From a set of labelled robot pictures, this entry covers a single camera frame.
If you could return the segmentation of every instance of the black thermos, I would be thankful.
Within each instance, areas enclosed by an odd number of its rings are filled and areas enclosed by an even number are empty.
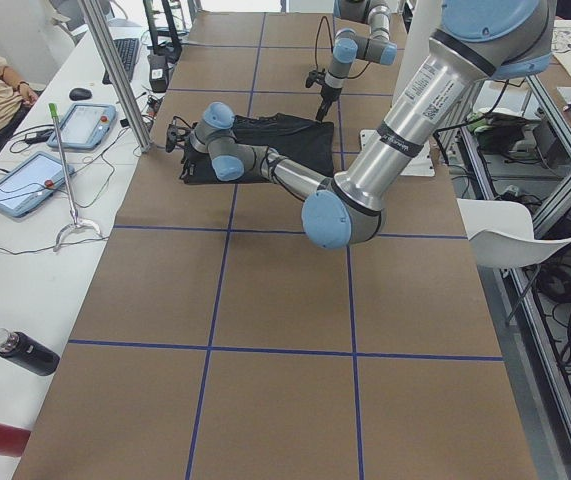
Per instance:
[[[0,328],[0,357],[41,376],[54,373],[60,360],[56,353],[23,332],[4,328]]]

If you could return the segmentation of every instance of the black mouse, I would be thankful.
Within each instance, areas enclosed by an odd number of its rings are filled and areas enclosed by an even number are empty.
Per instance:
[[[92,91],[86,88],[72,88],[69,92],[70,100],[87,100],[88,98],[92,98]]]

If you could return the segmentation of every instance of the blue tablet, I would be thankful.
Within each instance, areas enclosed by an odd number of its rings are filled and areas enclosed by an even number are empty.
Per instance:
[[[113,105],[73,104],[61,120],[63,147],[93,150],[103,141],[115,119]],[[49,137],[47,146],[58,149],[56,132]]]
[[[74,167],[67,166],[74,173]],[[37,152],[0,180],[0,212],[22,217],[38,207],[65,183],[61,161]]]

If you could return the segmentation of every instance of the white desk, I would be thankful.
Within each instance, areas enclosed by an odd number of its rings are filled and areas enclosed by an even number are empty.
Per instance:
[[[140,28],[113,29],[115,38],[139,37],[140,34]],[[135,96],[144,91],[143,85],[149,86],[149,67],[145,57],[146,49],[141,47],[132,81]],[[62,115],[72,103],[68,93],[73,87],[89,88],[93,98],[88,102],[116,104],[113,87],[101,83],[103,72],[103,64],[88,34],[43,92],[19,130],[51,123],[49,102],[55,102]],[[143,107],[143,98],[139,105]],[[118,118],[123,118],[120,105],[116,104],[116,107]],[[109,145],[120,130],[120,124],[115,123],[108,138],[90,155],[96,155]],[[39,150],[51,151],[45,144],[39,144],[23,154],[12,154],[8,146],[0,154],[0,167],[11,169]],[[138,151],[135,150],[134,135],[127,132],[106,154],[116,169],[107,190],[92,207],[80,212],[81,216],[97,221],[103,235],[109,235],[134,173],[138,161]],[[84,157],[87,154],[70,153],[68,161],[79,170]],[[110,171],[108,165],[97,160],[72,177],[77,202],[89,203]],[[22,220],[15,221],[0,214],[0,246],[22,251],[53,245],[57,233],[70,221],[67,197],[56,193]],[[74,233],[66,241],[91,237],[90,231]],[[105,242],[94,242],[64,247],[58,253],[49,250],[20,256],[0,252],[0,327],[23,331],[62,353],[104,246]],[[0,423],[31,429],[50,381],[51,376],[38,377],[0,358]],[[17,464],[18,459],[0,456],[0,480],[11,478]]]

